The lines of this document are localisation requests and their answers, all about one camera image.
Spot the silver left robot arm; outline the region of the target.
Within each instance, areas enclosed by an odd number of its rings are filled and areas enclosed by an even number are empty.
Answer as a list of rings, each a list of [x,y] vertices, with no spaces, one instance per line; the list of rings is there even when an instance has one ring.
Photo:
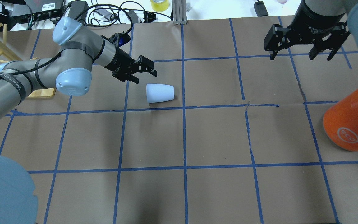
[[[0,119],[35,90],[56,88],[68,96],[85,95],[91,86],[94,63],[122,82],[138,84],[136,73],[158,75],[152,60],[142,55],[133,59],[120,49],[130,40],[124,32],[107,38],[64,17],[54,28],[52,38],[61,47],[54,57],[0,65]]]

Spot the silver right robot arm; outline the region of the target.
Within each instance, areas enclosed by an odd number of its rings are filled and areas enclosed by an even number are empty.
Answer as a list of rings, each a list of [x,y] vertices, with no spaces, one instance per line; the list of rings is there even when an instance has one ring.
[[[290,25],[273,24],[263,45],[271,60],[282,49],[312,44],[309,59],[328,49],[329,61],[349,35],[358,47],[358,0],[302,0]]]

